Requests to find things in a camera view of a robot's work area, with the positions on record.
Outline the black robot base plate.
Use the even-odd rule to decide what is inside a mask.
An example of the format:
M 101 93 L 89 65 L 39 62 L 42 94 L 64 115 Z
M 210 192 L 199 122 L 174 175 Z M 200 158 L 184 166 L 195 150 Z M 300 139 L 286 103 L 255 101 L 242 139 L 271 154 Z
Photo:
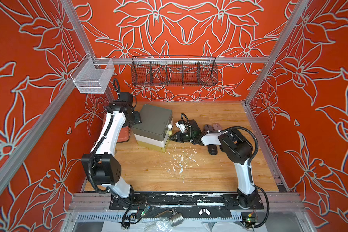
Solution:
M 179 213 L 185 220 L 203 222 L 243 222 L 255 219 L 261 222 L 267 211 L 262 196 L 257 196 L 250 206 L 242 206 L 236 192 L 136 192 L 133 203 L 112 196 L 109 210 L 117 210 L 132 219 L 144 221 L 169 218 Z

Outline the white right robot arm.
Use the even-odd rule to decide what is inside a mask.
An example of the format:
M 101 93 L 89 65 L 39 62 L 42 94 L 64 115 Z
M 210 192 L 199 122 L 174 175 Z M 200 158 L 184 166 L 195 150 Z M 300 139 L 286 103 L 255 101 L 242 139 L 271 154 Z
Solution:
M 215 126 L 205 125 L 201 130 L 195 120 L 189 120 L 181 114 L 181 120 L 176 122 L 179 131 L 170 135 L 170 140 L 178 143 L 207 146 L 211 149 L 219 146 L 230 161 L 235 165 L 238 187 L 238 203 L 241 208 L 250 208 L 258 195 L 258 188 L 254 183 L 251 162 L 258 153 L 259 143 L 256 136 L 249 129 L 233 126 L 224 130 Z

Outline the grey black computer mouse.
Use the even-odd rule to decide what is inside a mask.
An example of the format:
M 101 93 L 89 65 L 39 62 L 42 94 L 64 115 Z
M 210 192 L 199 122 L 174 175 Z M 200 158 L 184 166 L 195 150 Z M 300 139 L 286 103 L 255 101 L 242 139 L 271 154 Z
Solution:
M 214 128 L 210 124 L 205 124 L 204 131 L 214 131 Z

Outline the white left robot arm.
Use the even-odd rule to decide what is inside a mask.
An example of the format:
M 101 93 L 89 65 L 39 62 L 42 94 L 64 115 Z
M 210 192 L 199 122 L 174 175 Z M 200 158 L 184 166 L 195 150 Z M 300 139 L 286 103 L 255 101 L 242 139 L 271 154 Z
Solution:
M 119 81 L 113 80 L 118 98 L 104 107 L 105 123 L 97 143 L 89 154 L 83 154 L 81 163 L 87 180 L 99 194 L 111 193 L 123 203 L 135 205 L 134 189 L 122 177 L 121 164 L 115 158 L 116 144 L 120 131 L 141 123 L 141 116 L 135 110 L 136 97 L 122 92 Z

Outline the white pink computer mouse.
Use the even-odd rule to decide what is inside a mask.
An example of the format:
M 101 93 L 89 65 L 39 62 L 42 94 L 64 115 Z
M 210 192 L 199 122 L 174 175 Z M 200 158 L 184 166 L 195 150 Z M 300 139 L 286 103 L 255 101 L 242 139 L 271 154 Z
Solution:
M 212 127 L 215 131 L 221 131 L 222 130 L 222 127 L 219 123 L 214 123 L 212 124 Z

